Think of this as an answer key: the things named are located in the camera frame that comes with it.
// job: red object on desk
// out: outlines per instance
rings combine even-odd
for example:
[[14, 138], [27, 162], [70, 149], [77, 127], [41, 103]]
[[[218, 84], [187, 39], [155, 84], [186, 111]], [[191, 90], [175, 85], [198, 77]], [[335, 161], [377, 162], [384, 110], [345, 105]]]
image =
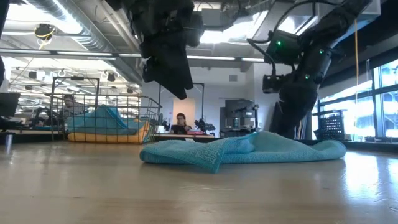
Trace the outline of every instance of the red object on desk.
[[187, 131], [187, 134], [199, 135], [199, 134], [203, 134], [203, 131]]

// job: wooden table surface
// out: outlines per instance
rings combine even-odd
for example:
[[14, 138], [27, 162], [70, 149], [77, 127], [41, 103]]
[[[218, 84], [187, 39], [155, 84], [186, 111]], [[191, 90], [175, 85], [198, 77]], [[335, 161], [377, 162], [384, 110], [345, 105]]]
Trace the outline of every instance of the wooden table surface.
[[144, 164], [141, 149], [56, 142], [1, 151], [0, 223], [398, 223], [396, 155], [349, 152], [209, 174]]

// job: microfiber cloth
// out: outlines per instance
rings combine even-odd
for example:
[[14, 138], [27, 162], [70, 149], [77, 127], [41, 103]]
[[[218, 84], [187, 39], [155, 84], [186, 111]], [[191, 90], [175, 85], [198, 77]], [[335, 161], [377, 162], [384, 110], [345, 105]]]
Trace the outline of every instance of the microfiber cloth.
[[125, 122], [116, 107], [101, 105], [91, 113], [68, 117], [67, 123], [68, 130], [74, 133], [133, 135], [145, 121], [131, 118]]
[[325, 161], [339, 159], [345, 153], [345, 146], [338, 141], [307, 146], [274, 133], [260, 132], [210, 143], [162, 141], [147, 145], [140, 152], [140, 159], [154, 164], [193, 164], [217, 173], [220, 164]]

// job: wire basket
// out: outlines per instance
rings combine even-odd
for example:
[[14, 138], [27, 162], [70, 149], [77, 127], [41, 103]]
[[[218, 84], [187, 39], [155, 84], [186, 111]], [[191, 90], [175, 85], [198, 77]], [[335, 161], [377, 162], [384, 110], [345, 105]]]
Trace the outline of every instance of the wire basket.
[[72, 142], [151, 142], [161, 106], [130, 95], [51, 94], [51, 130]]
[[312, 114], [318, 116], [319, 129], [314, 131], [318, 140], [344, 140], [344, 110], [323, 111]]

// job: computer monitor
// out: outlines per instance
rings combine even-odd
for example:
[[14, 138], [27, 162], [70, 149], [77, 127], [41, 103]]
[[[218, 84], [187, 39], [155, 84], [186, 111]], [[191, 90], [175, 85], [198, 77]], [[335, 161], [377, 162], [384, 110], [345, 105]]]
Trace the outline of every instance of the computer monitor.
[[20, 96], [20, 93], [0, 93], [0, 116], [14, 116]]
[[225, 116], [227, 118], [255, 118], [254, 101], [225, 100]]

